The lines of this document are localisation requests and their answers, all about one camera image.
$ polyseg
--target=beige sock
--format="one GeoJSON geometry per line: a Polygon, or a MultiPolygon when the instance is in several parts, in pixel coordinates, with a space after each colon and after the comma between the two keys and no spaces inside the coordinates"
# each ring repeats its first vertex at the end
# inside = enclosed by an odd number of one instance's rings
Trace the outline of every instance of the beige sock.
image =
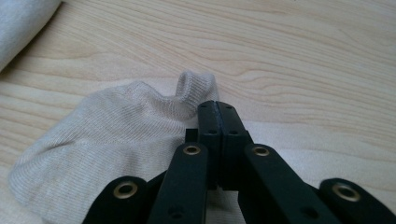
{"type": "Polygon", "coordinates": [[[0,1],[0,72],[43,28],[60,0],[0,1]]]}
{"type": "MultiPolygon", "coordinates": [[[[196,107],[207,100],[218,100],[214,77],[189,72],[176,96],[144,82],[94,93],[26,149],[9,175],[11,191],[50,223],[81,223],[110,181],[124,175],[149,181],[166,170],[185,129],[197,127],[196,107]]],[[[234,196],[209,195],[209,217],[224,223],[240,217],[230,206],[234,196]]]]}

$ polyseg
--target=brass grommet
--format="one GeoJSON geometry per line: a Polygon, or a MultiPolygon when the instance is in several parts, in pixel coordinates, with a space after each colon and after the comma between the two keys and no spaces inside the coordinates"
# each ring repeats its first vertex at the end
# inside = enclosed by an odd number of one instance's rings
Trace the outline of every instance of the brass grommet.
{"type": "Polygon", "coordinates": [[[257,156],[268,156],[270,154],[270,151],[265,147],[254,147],[253,152],[257,156]]]}
{"type": "Polygon", "coordinates": [[[134,196],[137,193],[137,185],[132,181],[124,181],[119,183],[113,191],[114,197],[118,199],[127,199],[134,196]]]}
{"type": "Polygon", "coordinates": [[[196,146],[189,146],[189,147],[183,148],[183,152],[186,153],[187,155],[193,156],[193,155],[200,153],[201,149],[196,146]]]}
{"type": "Polygon", "coordinates": [[[346,184],[336,183],[332,186],[332,191],[338,197],[353,203],[361,199],[359,193],[346,184]]]}

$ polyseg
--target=fabric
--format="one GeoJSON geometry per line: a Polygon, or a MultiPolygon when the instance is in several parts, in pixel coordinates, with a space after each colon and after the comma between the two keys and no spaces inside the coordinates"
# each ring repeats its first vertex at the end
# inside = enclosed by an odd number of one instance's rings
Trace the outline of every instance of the fabric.
{"type": "Polygon", "coordinates": [[[0,1],[0,71],[50,19],[60,0],[0,1]]]}
{"type": "MultiPolygon", "coordinates": [[[[8,177],[10,189],[49,223],[81,223],[112,180],[149,181],[165,171],[186,128],[198,125],[196,107],[207,100],[218,100],[215,78],[190,72],[180,76],[175,96],[139,81],[94,93],[25,150],[8,177]]],[[[228,194],[209,193],[208,219],[240,218],[228,194]]]]}

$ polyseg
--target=wood grain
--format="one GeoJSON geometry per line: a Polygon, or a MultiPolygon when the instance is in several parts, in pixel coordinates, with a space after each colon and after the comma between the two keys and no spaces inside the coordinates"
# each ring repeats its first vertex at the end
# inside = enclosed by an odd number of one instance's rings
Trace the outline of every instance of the wood grain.
{"type": "Polygon", "coordinates": [[[84,96],[134,80],[173,94],[186,69],[213,73],[304,181],[347,178],[396,212],[395,1],[68,0],[0,73],[0,219],[40,223],[7,174],[84,96]]]}

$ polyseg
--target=table surface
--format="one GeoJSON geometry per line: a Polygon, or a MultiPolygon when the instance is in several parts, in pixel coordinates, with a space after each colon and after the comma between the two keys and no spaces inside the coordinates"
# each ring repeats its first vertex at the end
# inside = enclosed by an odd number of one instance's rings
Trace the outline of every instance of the table surface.
{"type": "Polygon", "coordinates": [[[305,182],[349,179],[396,212],[395,1],[68,0],[0,73],[2,222],[40,223],[7,174],[84,96],[135,80],[171,95],[184,70],[214,74],[305,182]]]}

